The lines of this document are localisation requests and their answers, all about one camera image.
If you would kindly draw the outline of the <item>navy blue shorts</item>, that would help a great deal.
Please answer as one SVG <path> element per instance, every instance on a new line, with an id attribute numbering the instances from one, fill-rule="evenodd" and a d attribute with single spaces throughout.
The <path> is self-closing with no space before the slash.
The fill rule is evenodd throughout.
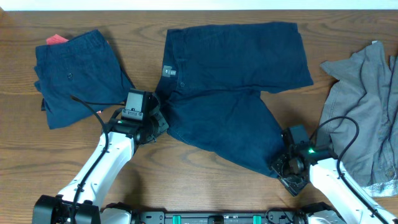
<path id="1" fill-rule="evenodd" d="M 282 130 L 261 93 L 312 84 L 297 24 L 208 25 L 167 31 L 155 92 L 173 138 L 275 177 Z"/>

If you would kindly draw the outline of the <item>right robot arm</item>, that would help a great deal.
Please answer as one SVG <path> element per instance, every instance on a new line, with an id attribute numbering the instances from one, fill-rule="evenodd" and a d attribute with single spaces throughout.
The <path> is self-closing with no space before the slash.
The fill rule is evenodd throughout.
<path id="1" fill-rule="evenodd" d="M 374 201 L 327 149 L 289 146 L 271 169 L 293 196 L 309 183 L 322 192 L 335 210 L 310 208 L 299 218 L 304 223 L 397 223 L 397 217 Z"/>

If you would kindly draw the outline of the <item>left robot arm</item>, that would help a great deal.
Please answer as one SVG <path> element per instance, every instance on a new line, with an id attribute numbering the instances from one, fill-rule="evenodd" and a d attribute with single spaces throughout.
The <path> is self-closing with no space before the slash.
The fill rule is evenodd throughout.
<path id="1" fill-rule="evenodd" d="M 79 173 L 56 196 L 42 195 L 35 203 L 32 223 L 139 223 L 130 206 L 103 202 L 137 148 L 168 129 L 160 107 L 155 93 L 129 90 L 125 105 L 100 122 L 99 143 Z"/>

